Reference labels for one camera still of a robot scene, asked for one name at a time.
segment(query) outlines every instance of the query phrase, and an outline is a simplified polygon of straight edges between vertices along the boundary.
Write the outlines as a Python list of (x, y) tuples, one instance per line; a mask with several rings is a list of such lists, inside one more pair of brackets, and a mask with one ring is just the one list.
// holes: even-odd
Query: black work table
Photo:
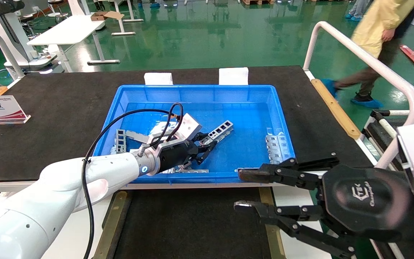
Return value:
[[(0, 182), (37, 180), (48, 164), (84, 156), (117, 87), (144, 84), (146, 72), (22, 78), (6, 95), (32, 117), (23, 125), (0, 125)], [(159, 72), (171, 72), (174, 84), (219, 81), (218, 69)], [(251, 67), (249, 84), (276, 87), (299, 162), (335, 152), (349, 166), (371, 166), (299, 66)], [(258, 188), (138, 190), (132, 196), (115, 258), (270, 258), (264, 226), (232, 209), (237, 200), (260, 200)]]
[[(84, 156), (103, 126), (117, 87), (144, 84), (146, 72), (22, 78), (6, 95), (14, 95), (32, 117), (22, 125), (0, 125), (0, 181), (37, 180), (48, 164)], [(172, 73), (174, 84), (218, 84), (218, 69), (163, 72)], [(276, 87), (299, 162), (335, 152), (349, 166), (371, 166), (299, 66), (251, 67), (249, 84)]]

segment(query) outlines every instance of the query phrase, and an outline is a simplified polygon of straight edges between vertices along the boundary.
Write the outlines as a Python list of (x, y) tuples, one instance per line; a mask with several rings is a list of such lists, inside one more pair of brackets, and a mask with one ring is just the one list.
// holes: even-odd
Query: white robotic arm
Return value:
[[(141, 175), (157, 174), (206, 152), (206, 145), (199, 149), (194, 144), (207, 137), (199, 133), (202, 126), (189, 114), (182, 116), (179, 125), (178, 130), (163, 136), (149, 136), (139, 150), (92, 157), (86, 167), (92, 204)], [(153, 140), (158, 144), (152, 146)], [(34, 184), (0, 202), (0, 259), (40, 259), (70, 214), (87, 207), (82, 189), (83, 163), (83, 158), (76, 158), (51, 164)]]
[[(87, 206), (82, 164), (81, 158), (51, 164), (38, 181), (0, 203), (0, 259), (41, 258), (69, 215)], [(92, 203), (139, 175), (140, 166), (132, 153), (94, 157), (87, 166)]]

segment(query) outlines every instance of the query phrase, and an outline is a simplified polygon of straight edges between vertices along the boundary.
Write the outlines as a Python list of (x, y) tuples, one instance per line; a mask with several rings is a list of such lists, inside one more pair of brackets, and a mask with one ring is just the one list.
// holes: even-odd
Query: logo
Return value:
[(365, 184), (365, 187), (362, 187), (362, 184), (360, 183), (354, 184), (354, 186), (351, 188), (352, 196), (358, 198), (359, 200), (370, 198), (370, 206), (375, 207), (373, 188), (371, 187), (369, 182), (365, 181), (363, 183)]
[(364, 200), (369, 197), (368, 190), (366, 187), (362, 188), (361, 184), (355, 183), (354, 186), (352, 186), (352, 196), (359, 200)]

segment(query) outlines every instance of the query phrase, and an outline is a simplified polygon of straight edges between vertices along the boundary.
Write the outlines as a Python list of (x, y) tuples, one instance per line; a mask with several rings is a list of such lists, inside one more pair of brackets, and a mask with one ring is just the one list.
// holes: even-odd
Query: blue plastic bin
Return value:
[[(184, 112), (203, 126), (203, 133), (209, 133), (226, 120), (234, 124), (234, 130), (201, 165), (193, 166), (193, 169), (209, 169), (208, 173), (160, 173), (152, 177), (139, 177), (133, 183), (241, 182), (235, 172), (237, 168), (260, 167), (263, 163), (269, 163), (266, 135), (284, 137), (287, 146), (287, 150), (282, 151), (284, 159), (295, 157), (279, 98), (271, 85), (122, 85), (117, 90), (103, 127), (124, 112), (143, 108), (169, 110), (174, 102), (180, 102)], [(166, 122), (167, 115), (129, 115), (110, 128), (97, 143), (93, 155), (110, 154), (116, 129), (148, 135), (161, 121)], [(128, 149), (139, 147), (130, 139), (127, 142)]]

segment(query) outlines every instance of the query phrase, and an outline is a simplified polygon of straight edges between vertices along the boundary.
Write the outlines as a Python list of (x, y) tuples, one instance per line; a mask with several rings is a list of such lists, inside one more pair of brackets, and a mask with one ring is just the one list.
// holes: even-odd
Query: green epoxy floor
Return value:
[[(164, 3), (177, 7), (165, 7)], [(120, 64), (88, 66), (98, 59), (92, 36), (67, 51), (75, 72), (128, 71), (143, 69), (183, 69), (240, 66), (303, 65), (312, 28), (318, 21), (328, 21), (350, 36), (356, 23), (344, 19), (353, 3), (304, 2), (295, 0), (274, 5), (250, 5), (235, 0), (189, 0), (161, 2), (159, 10), (150, 8), (148, 0), (143, 10), (136, 10), (141, 23), (124, 23), (126, 31), (135, 36), (111, 36), (119, 31), (116, 20), (107, 19), (107, 29), (98, 33), (106, 59), (120, 59)], [(90, 10), (95, 10), (89, 3)], [(125, 2), (120, 10), (128, 18)], [(38, 28), (52, 25), (52, 20)], [(414, 49), (414, 26), (403, 43)], [(0, 54), (0, 68), (3, 58)], [(354, 54), (327, 33), (319, 35), (310, 70), (316, 78), (341, 78), (364, 67)], [(392, 69), (414, 85), (414, 65), (401, 52)], [(365, 123), (370, 109), (350, 103), (358, 87), (342, 91), (340, 105), (358, 127)], [(384, 79), (377, 81), (373, 97), (386, 109), (407, 109), (405, 96)]]

